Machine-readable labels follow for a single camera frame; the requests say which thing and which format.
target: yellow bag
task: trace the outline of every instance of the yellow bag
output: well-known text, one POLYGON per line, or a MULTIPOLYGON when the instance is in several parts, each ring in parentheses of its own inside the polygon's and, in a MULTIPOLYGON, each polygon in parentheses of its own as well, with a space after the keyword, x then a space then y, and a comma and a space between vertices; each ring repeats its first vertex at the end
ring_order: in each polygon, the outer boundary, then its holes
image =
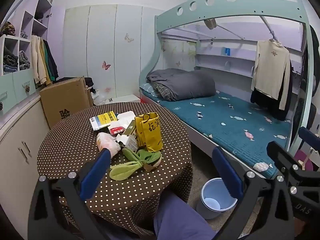
POLYGON ((148 152, 161 151, 163 147, 158 113, 147 113, 135 117, 139 146, 148 152))

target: brown tablecloth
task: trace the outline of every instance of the brown tablecloth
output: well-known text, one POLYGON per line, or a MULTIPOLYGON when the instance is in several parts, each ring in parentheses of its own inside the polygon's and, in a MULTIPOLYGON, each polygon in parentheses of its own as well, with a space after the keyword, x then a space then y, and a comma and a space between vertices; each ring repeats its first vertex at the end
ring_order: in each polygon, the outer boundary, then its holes
MULTIPOLYGON (((158 112, 164 143, 163 158, 156 170, 147 173, 139 169, 124 181, 111 180, 107 170, 95 195, 86 204, 96 215, 140 237, 153 236, 153 217, 161 192, 169 187, 187 202, 192 186, 187 131, 181 120, 164 107, 113 103, 73 114, 57 124, 41 144, 37 160, 39 175, 46 175, 50 179, 62 178, 70 171, 79 171, 85 162, 95 159, 99 152, 96 145, 98 132, 92 130, 89 119, 109 111, 115 114, 134 111, 136 115, 158 112)), ((111 165, 126 162, 128 160, 119 152, 113 157, 111 165)))

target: green cloth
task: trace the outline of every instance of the green cloth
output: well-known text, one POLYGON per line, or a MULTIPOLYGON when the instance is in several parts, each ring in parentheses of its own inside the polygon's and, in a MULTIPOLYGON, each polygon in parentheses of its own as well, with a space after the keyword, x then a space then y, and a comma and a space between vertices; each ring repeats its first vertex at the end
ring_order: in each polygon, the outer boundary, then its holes
POLYGON ((161 152, 150 153, 145 149, 134 153, 127 148, 123 148, 122 153, 130 162, 110 167, 110 178, 118 181, 129 178, 136 170, 143 167, 145 163, 153 163, 161 157, 161 152))
POLYGON ((50 68, 49 68, 49 64, 48 64, 48 52, 47 52, 47 49, 46 49, 45 46, 44 46, 44 57, 45 57, 45 64, 46 64, 47 69, 48 69, 48 74, 49 74, 50 80, 51 80, 51 81, 55 81, 55 78, 54 78, 54 76, 52 75, 52 73, 51 73, 51 71, 50 71, 50 68))

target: mint green bed frame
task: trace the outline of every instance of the mint green bed frame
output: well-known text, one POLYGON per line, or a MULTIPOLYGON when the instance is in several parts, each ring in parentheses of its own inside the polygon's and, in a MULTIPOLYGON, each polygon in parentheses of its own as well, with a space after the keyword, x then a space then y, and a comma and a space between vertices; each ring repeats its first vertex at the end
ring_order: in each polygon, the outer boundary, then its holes
MULTIPOLYGON (((141 71, 139 85, 146 83, 147 74, 153 70, 159 60, 161 32, 205 19, 228 16, 271 16, 302 23, 307 45, 309 48, 313 47, 308 16, 301 0, 298 2, 287 0, 214 0, 211 6, 208 5, 207 0, 189 0, 155 17, 155 50, 147 66, 141 71), (191 11, 191 4, 194 2, 196 2, 197 8, 191 11), (180 8, 183 9, 183 13, 178 15, 177 12, 180 8)), ((309 117, 314 68, 312 49, 308 50, 308 59, 308 85, 299 127, 306 127, 309 117)), ((297 133, 289 149, 290 155, 295 155, 301 141, 302 139, 297 133)))

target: green drawer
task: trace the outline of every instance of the green drawer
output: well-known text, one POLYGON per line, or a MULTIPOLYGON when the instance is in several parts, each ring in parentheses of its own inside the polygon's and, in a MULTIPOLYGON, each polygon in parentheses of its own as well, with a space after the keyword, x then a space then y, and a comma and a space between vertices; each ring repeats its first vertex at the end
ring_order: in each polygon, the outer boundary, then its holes
POLYGON ((4 115, 18 103, 14 93, 12 73, 0 76, 0 102, 3 104, 0 116, 4 115))
POLYGON ((17 102, 21 102, 29 95, 36 91, 35 83, 33 81, 32 69, 25 69, 15 72, 13 75, 14 91, 16 93, 17 102), (26 87, 30 87, 30 91, 26 92, 26 87))

